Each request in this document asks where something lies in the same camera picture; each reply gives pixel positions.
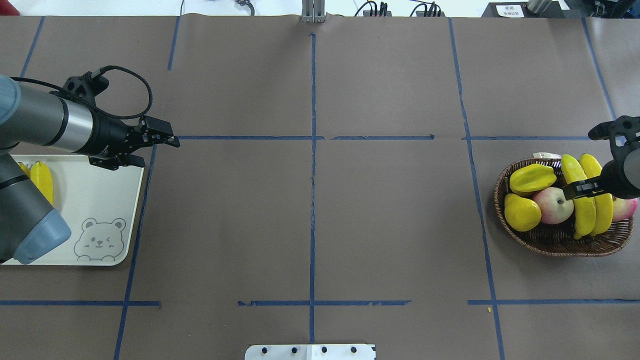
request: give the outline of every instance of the blue joint cap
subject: blue joint cap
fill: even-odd
[[[0,75],[0,126],[13,116],[22,100],[22,91],[14,80]]]
[[[31,230],[13,253],[13,258],[22,264],[30,264],[40,256],[55,249],[71,237],[71,229],[53,209]]]

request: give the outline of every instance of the yellow fruit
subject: yellow fruit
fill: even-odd
[[[557,180],[554,168],[542,164],[531,164],[519,168],[509,177],[511,191],[521,196],[544,190]]]
[[[23,164],[23,163],[18,163],[18,166],[22,169],[22,171],[24,171],[25,174],[27,174],[27,176],[31,176],[31,170],[29,170],[29,168],[27,167],[27,165]]]
[[[37,161],[31,167],[31,181],[44,197],[53,205],[53,178],[51,171],[42,161]]]
[[[508,193],[504,199],[504,218],[516,231],[528,231],[540,223],[542,212],[533,200]]]
[[[602,167],[596,158],[589,154],[582,154],[580,166],[584,170],[587,179],[600,176]],[[609,230],[613,219],[613,197],[610,193],[604,193],[593,198],[596,206],[596,223],[590,235],[602,234]]]
[[[562,155],[560,167],[567,184],[587,179],[582,166],[571,155]],[[593,231],[596,224],[596,206],[592,198],[581,197],[573,200],[573,207],[575,209],[575,234],[573,238],[578,240]]]

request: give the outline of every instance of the bear ear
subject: bear ear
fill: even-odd
[[[97,223],[94,218],[88,218],[82,223],[82,230],[87,230],[91,226],[94,226]]]
[[[111,222],[115,227],[117,227],[118,229],[120,229],[120,231],[124,230],[124,227],[127,225],[127,223],[121,219],[121,218],[117,218],[116,220]]]

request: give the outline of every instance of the apple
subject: apple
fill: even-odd
[[[638,208],[638,199],[621,199],[613,197],[613,221],[630,218]]]
[[[534,195],[533,201],[540,207],[543,224],[560,224],[573,213],[573,201],[565,199],[560,188],[546,188]]]

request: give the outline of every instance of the basket rim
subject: basket rim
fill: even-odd
[[[609,250],[607,252],[599,252],[599,253],[549,252],[549,251],[545,251],[545,250],[540,250],[537,247],[531,246],[526,241],[523,241],[523,239],[521,239],[519,237],[519,235],[514,233],[514,231],[512,230],[511,226],[508,225],[508,223],[506,222],[506,219],[504,218],[504,214],[502,213],[502,208],[500,207],[500,199],[499,199],[499,196],[498,196],[498,191],[500,189],[500,186],[501,186],[501,183],[502,183],[503,179],[506,177],[506,174],[509,171],[511,171],[513,169],[513,167],[515,167],[515,166],[517,166],[517,165],[519,165],[519,164],[521,164],[521,163],[523,163],[525,161],[532,161],[532,160],[536,161],[537,163],[542,163],[543,165],[559,161],[559,159],[541,159],[541,158],[526,158],[526,159],[520,159],[518,161],[514,161],[511,164],[509,164],[506,168],[504,168],[504,170],[498,176],[498,180],[496,181],[495,186],[493,187],[493,206],[494,206],[496,214],[498,216],[498,220],[500,220],[500,223],[502,224],[503,228],[507,231],[507,233],[509,233],[509,235],[511,235],[511,237],[513,239],[515,239],[518,243],[520,243],[525,248],[527,248],[527,249],[529,249],[529,250],[531,250],[533,252],[536,252],[538,254],[543,254],[543,255],[546,255],[546,256],[556,257],[556,258],[570,258],[570,257],[598,258],[598,257],[602,257],[602,256],[608,256],[608,255],[611,255],[611,254],[614,254],[614,253],[620,251],[629,242],[629,240],[631,240],[631,234],[633,233],[633,230],[634,230],[634,216],[631,216],[628,219],[628,228],[629,228],[628,236],[626,236],[624,241],[621,242],[615,249]]]

